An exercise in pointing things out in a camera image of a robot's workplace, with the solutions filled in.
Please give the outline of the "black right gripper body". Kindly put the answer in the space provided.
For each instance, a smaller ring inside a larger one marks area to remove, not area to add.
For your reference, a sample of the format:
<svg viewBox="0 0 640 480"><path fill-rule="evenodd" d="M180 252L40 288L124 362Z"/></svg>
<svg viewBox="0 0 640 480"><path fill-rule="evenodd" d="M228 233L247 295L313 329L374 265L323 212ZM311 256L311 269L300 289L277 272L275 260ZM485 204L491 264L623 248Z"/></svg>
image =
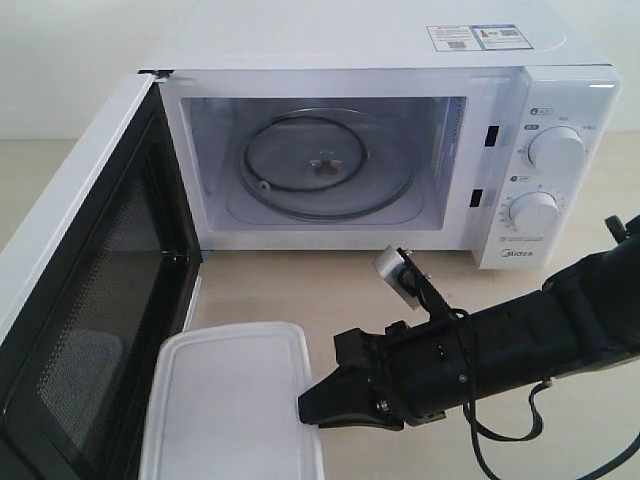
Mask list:
<svg viewBox="0 0 640 480"><path fill-rule="evenodd" d="M404 425L418 426L438 417L461 388L453 383L468 371L459 327L455 321L429 321L410 327L398 321L385 333L353 328L334 337L338 367L364 372L379 395L377 410L393 414Z"/></svg>

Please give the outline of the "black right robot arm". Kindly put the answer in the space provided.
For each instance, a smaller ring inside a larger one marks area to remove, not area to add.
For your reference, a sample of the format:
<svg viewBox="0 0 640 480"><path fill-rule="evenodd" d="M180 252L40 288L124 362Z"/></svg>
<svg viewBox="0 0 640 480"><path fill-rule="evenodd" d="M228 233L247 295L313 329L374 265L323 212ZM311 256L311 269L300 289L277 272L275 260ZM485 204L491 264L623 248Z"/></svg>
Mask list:
<svg viewBox="0 0 640 480"><path fill-rule="evenodd" d="M588 255L529 294L464 314L408 253L388 248L379 275L428 319L334 339L336 370L303 393L300 420L322 428L401 430L472 399L612 367L639 355L639 223L609 217L615 246Z"/></svg>

